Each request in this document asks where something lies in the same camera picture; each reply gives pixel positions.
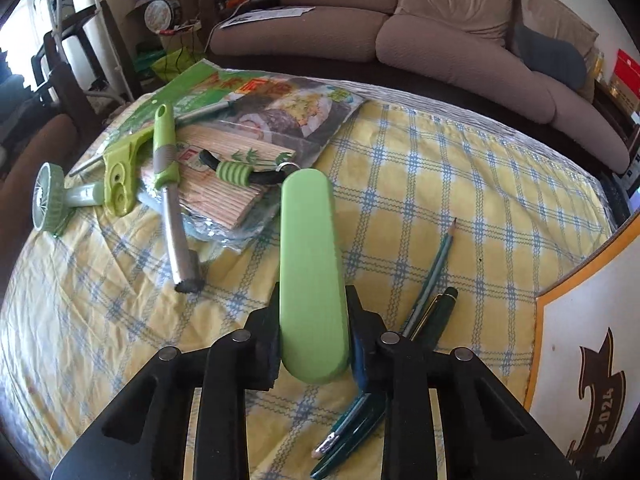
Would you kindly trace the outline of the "cardboard box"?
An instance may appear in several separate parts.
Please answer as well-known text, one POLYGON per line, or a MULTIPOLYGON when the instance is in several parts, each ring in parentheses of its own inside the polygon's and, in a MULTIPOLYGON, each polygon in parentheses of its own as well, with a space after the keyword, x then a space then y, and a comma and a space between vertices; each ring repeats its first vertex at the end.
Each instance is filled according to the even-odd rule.
POLYGON ((536 299, 524 406, 585 479, 639 408, 639 217, 536 299))

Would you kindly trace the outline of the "brown chair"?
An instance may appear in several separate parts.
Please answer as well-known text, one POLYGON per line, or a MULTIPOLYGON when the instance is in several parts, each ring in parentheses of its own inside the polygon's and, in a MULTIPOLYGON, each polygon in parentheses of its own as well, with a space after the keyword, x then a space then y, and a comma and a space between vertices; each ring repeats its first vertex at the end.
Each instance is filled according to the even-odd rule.
POLYGON ((6 288, 26 238, 32 232, 32 189, 45 162, 65 170, 103 130, 102 120, 89 103, 70 66, 55 55, 49 81, 61 105, 36 130, 5 179, 1 181, 1 287, 6 288))

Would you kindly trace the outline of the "brown sofa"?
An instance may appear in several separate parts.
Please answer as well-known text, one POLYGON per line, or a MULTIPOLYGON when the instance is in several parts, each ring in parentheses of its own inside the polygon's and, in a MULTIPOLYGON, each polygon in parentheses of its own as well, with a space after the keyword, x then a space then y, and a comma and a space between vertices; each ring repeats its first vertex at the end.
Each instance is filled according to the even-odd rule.
POLYGON ((217 28, 209 53, 229 65, 360 78, 426 92, 523 128, 566 156, 621 174, 630 148, 594 105, 597 32, 560 0, 278 0, 299 18, 217 28), (514 25, 572 44, 577 91, 523 62, 514 25))

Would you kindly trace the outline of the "green rectangular case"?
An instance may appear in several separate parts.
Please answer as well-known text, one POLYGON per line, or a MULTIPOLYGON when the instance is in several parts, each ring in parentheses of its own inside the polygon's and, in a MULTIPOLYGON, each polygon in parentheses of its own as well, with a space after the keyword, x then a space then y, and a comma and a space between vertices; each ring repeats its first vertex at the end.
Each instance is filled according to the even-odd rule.
POLYGON ((349 360, 348 313, 332 185, 317 169, 282 186, 279 287, 284 367, 306 384, 332 382, 349 360))

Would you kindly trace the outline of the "dark blue cushion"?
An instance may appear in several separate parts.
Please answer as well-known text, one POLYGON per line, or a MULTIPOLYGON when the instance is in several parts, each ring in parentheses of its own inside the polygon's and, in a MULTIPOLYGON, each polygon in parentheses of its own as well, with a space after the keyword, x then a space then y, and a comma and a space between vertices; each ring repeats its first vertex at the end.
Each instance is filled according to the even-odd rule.
POLYGON ((521 59, 533 72, 547 75, 574 91, 585 84, 586 63, 569 42, 544 36, 522 22, 514 25, 514 39, 521 59))

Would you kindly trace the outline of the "green can opener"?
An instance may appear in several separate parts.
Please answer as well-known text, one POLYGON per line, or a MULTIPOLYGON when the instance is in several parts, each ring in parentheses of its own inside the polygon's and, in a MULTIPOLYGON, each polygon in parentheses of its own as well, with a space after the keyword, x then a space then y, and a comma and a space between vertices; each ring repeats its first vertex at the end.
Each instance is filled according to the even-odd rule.
POLYGON ((152 139, 153 126, 123 136, 110 144, 101 154, 96 154, 74 167, 68 174, 76 176, 88 168, 101 164, 104 167, 104 206, 117 217, 126 216, 134 209, 137 200, 137 157, 143 144, 152 139))

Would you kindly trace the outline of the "bamboo skewer pack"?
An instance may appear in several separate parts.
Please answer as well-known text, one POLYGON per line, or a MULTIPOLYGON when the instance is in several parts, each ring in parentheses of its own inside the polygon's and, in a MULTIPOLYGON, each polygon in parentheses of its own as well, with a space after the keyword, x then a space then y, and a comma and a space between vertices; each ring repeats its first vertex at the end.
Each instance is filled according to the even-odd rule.
POLYGON ((250 169, 276 169, 301 152, 295 145, 286 148, 270 132, 230 122, 180 127, 177 160, 182 211, 194 219, 234 229, 267 191, 259 184, 242 185, 242 174, 250 169))

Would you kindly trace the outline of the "large green food bag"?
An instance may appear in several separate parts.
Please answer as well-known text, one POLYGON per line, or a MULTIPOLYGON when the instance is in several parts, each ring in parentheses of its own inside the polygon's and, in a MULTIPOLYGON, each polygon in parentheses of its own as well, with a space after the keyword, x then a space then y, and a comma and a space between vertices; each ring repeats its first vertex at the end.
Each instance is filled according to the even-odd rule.
POLYGON ((363 103, 363 96, 335 84, 225 70, 200 61, 130 108, 122 124, 111 128, 107 143, 152 124, 157 109, 167 104, 187 125, 211 126, 277 146, 307 168, 363 103))

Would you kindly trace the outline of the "mint handheld fan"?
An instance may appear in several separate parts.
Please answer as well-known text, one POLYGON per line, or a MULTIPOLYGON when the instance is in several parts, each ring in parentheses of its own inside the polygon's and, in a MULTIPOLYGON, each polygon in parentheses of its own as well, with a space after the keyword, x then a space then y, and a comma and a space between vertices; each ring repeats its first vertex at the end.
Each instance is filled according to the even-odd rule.
POLYGON ((32 224, 38 232, 58 233, 73 209, 103 203, 102 182, 66 188, 63 169, 45 162, 38 171, 32 191, 32 224))

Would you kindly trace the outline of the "paper on sofa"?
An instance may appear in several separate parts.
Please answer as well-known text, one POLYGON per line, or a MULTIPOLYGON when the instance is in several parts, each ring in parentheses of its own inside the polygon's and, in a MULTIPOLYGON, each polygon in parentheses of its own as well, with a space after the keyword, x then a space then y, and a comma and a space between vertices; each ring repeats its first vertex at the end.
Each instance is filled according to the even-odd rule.
POLYGON ((303 14, 314 10, 313 6, 287 6, 286 8, 275 8, 268 10, 254 10, 229 18, 220 25, 220 28, 227 28, 247 23, 256 23, 281 18, 299 18, 303 14))

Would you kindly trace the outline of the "yellow plaid tablecloth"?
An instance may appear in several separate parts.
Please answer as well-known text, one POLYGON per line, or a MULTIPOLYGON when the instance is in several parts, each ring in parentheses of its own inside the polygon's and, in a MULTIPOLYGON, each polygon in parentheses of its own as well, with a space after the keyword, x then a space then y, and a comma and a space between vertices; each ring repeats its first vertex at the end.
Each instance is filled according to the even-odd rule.
POLYGON ((1 427, 44 479, 161 348, 200 350, 277 286, 318 312, 335 281, 398 330, 445 237, 439 287, 459 300, 439 347, 467 346, 514 396, 533 364, 535 299, 613 232, 597 180, 494 120, 373 92, 314 166, 331 205, 295 196, 242 250, 194 243, 205 285, 180 294, 162 218, 137 208, 32 233, 1 304, 1 427))

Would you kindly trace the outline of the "green pencil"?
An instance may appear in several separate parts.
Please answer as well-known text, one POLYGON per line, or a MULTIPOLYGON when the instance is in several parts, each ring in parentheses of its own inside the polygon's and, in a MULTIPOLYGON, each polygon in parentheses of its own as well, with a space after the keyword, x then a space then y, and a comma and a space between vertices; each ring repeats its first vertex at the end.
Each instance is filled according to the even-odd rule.
MULTIPOLYGON (((410 336, 416 332, 416 324, 418 324, 420 316, 425 309, 426 300, 430 298, 435 284, 439 278, 440 272, 442 272, 442 266, 446 262, 449 249, 454 239, 454 230, 456 229, 457 219, 452 220, 446 235, 442 239, 438 252, 432 264, 431 270, 428 271, 426 280, 422 286, 418 298, 414 303, 407 321, 402 326, 401 335, 410 336)), ((337 444, 338 439, 346 432, 349 426, 354 422, 356 417, 363 411, 363 405, 367 403, 369 399, 369 393, 360 392, 346 412, 338 419, 334 424, 329 434, 323 439, 323 441, 311 452, 311 457, 315 460, 321 460, 337 444)))

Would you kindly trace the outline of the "round tin can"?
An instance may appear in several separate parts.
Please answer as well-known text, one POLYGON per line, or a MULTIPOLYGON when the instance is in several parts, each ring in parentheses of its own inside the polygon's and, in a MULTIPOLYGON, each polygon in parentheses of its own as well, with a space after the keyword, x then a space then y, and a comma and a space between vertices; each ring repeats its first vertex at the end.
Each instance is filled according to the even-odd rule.
POLYGON ((153 34, 171 30, 181 23, 182 7, 179 0, 153 0, 144 9, 143 21, 153 34))

